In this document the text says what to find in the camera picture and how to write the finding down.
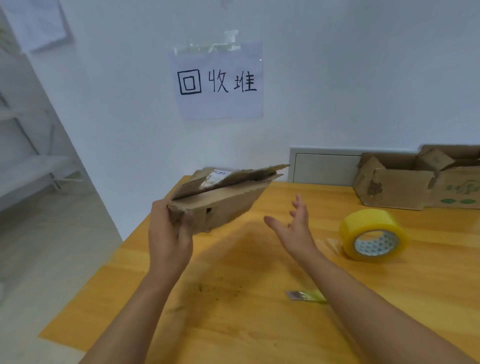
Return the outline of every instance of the yellow tape roll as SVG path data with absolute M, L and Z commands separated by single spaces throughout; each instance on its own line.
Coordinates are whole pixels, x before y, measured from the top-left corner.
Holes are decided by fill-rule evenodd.
M 338 231 L 347 255 L 364 262 L 382 262 L 399 255 L 408 237 L 388 212 L 369 208 L 348 215 Z

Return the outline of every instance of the hand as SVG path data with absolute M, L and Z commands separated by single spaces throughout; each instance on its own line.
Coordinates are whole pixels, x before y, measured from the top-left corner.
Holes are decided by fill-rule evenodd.
M 296 195 L 296 198 L 296 201 L 292 202 L 295 210 L 290 211 L 293 217 L 291 224 L 284 226 L 271 216 L 265 216 L 264 221 L 275 231 L 286 251 L 301 264 L 305 258 L 319 251 L 308 228 L 307 206 L 299 195 Z
M 167 279 L 173 288 L 192 257 L 192 221 L 184 214 L 179 224 L 172 224 L 168 203 L 168 200 L 158 200 L 152 204 L 148 230 L 148 274 L 155 280 Z

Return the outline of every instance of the white wall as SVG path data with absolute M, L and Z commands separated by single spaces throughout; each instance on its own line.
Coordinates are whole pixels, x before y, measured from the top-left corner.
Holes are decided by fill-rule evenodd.
M 30 55 L 120 234 L 183 174 L 290 146 L 478 143 L 478 0 L 61 0 L 74 42 Z M 183 121 L 166 52 L 264 42 L 264 118 Z
M 0 11 L 0 27 L 8 29 L 8 24 Z M 14 109 L 31 109 L 32 112 L 20 118 L 22 126 L 32 139 L 40 153 L 50 149 L 50 128 L 55 126 L 52 154 L 71 156 L 77 163 L 75 153 L 62 124 L 53 110 L 47 95 L 42 89 L 28 59 L 10 48 L 13 55 L 0 51 L 0 92 Z M 35 154 L 27 140 L 22 136 L 14 121 L 0 121 L 0 173 L 3 168 L 15 164 Z M 59 170 L 56 176 L 63 178 L 75 171 L 74 166 Z M 0 210 L 3 210 L 25 197 L 51 184 L 51 178 L 45 177 L 20 188 L 8 195 L 0 196 Z

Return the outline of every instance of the wooden tabletop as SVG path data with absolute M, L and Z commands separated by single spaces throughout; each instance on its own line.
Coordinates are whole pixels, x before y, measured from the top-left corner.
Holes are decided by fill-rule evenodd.
M 339 254 L 338 227 L 365 208 L 350 187 L 274 182 L 234 222 L 194 237 L 148 363 L 357 363 L 327 305 L 290 301 L 312 281 L 263 223 L 305 199 L 317 246 L 388 301 L 480 360 L 480 210 L 390 209 L 411 246 L 383 264 Z M 88 350 L 148 269 L 147 217 L 40 337 Z

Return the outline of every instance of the cardboard box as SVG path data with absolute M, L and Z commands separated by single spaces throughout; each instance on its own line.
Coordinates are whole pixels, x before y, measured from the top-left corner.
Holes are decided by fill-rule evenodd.
M 363 153 L 353 189 L 365 206 L 480 208 L 480 146 Z
M 365 206 L 423 210 L 435 173 L 412 170 L 414 153 L 363 153 L 353 189 Z
M 480 146 L 423 146 L 415 169 L 435 173 L 428 206 L 480 208 Z
M 168 207 L 175 219 L 185 212 L 192 215 L 194 234 L 208 232 L 250 210 L 265 188 L 282 176 L 277 171 L 288 166 L 279 164 L 259 170 L 198 170 L 188 182 L 178 186 Z

